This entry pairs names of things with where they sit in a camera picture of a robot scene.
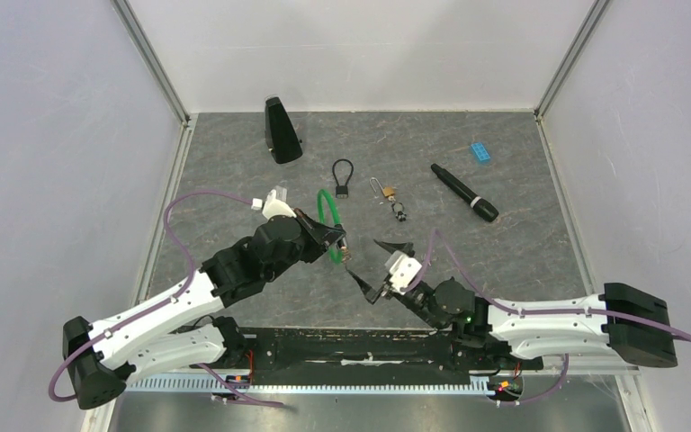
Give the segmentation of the green cable lock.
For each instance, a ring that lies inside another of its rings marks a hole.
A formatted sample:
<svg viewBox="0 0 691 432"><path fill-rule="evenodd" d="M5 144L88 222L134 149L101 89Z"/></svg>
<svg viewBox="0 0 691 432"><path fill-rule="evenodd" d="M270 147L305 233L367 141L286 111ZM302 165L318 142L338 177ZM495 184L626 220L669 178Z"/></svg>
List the green cable lock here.
<svg viewBox="0 0 691 432"><path fill-rule="evenodd" d="M319 222L331 226L342 226L335 198L325 189L317 193L317 210ZM340 239L330 250L329 256L333 263L343 264L346 258L345 243Z"/></svg>

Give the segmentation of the panda keychain with key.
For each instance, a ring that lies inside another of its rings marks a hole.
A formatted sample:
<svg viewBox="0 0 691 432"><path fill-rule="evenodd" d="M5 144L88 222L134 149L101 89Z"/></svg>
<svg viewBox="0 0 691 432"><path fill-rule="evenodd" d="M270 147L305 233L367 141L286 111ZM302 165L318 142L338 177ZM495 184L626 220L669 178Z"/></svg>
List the panda keychain with key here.
<svg viewBox="0 0 691 432"><path fill-rule="evenodd" d="M403 222L407 220L407 214L402 202L391 201L391 210L397 221Z"/></svg>

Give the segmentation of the brass padlock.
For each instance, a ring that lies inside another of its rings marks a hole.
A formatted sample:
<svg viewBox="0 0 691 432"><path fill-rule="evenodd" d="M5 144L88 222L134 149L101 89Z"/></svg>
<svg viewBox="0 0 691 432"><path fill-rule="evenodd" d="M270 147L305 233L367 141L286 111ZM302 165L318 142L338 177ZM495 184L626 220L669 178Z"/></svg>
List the brass padlock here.
<svg viewBox="0 0 691 432"><path fill-rule="evenodd" d="M369 179L369 184L372 190L377 194L381 194L384 199L390 202L395 200L396 190L393 186L382 185L376 177L371 177Z"/></svg>

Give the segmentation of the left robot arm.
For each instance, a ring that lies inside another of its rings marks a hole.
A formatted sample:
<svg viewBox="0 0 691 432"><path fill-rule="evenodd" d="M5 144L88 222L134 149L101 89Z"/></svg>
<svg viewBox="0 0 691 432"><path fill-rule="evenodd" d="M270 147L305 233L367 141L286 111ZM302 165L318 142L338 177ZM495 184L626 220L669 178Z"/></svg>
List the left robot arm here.
<svg viewBox="0 0 691 432"><path fill-rule="evenodd" d="M63 364L81 410L100 407L151 374L219 361L240 365L247 345L231 319L185 333L176 329L259 294L292 266L313 263L346 235L296 209L214 254L183 281L141 304L93 322L63 326Z"/></svg>

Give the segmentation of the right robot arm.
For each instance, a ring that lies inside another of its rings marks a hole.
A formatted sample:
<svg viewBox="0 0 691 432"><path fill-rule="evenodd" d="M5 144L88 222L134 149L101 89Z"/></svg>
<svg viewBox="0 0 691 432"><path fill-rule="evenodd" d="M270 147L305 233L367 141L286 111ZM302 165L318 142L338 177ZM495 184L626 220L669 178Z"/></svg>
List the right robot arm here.
<svg viewBox="0 0 691 432"><path fill-rule="evenodd" d="M486 298L454 278L436 287L419 280L412 244L386 243L386 277L375 288L355 272L364 298L395 298L433 329L448 330L459 344L483 350L496 367L543 356L615 352L629 365L678 365L668 305L626 283L608 283L600 294L565 301Z"/></svg>

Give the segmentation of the black microphone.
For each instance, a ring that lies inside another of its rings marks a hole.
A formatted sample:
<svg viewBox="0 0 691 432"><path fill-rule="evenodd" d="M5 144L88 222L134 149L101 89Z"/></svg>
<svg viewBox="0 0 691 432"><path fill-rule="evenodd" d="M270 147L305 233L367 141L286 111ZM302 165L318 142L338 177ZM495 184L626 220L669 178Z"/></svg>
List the black microphone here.
<svg viewBox="0 0 691 432"><path fill-rule="evenodd" d="M438 164L430 166L436 177L452 192L465 201L472 211L486 222L493 222L499 212L496 207L464 184L460 179Z"/></svg>

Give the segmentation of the black metronome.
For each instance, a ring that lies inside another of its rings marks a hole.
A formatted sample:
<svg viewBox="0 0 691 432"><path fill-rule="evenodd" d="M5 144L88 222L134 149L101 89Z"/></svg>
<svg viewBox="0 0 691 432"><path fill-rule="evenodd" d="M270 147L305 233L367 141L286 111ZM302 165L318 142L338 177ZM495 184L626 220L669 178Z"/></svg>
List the black metronome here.
<svg viewBox="0 0 691 432"><path fill-rule="evenodd" d="M277 96L265 100L265 142L278 165L291 163L303 155L290 115Z"/></svg>

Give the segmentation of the blue toy brick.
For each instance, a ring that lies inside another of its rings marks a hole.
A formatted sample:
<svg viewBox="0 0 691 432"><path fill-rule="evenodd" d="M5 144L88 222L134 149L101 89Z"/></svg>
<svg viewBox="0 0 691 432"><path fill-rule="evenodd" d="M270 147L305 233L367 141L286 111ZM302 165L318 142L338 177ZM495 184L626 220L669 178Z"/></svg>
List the blue toy brick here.
<svg viewBox="0 0 691 432"><path fill-rule="evenodd" d="M470 149L472 155L478 160L479 163L488 164L491 161L491 156L483 143L474 142L470 145Z"/></svg>

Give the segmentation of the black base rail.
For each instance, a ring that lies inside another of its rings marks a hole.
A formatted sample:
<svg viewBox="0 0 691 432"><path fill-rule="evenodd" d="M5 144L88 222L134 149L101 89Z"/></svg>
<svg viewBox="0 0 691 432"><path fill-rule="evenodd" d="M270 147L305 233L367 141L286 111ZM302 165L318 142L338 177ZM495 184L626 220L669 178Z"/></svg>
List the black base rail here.
<svg viewBox="0 0 691 432"><path fill-rule="evenodd" d="M468 347L446 331L349 328L243 328L213 369L247 369L258 385L465 384L472 374L540 371L499 342Z"/></svg>

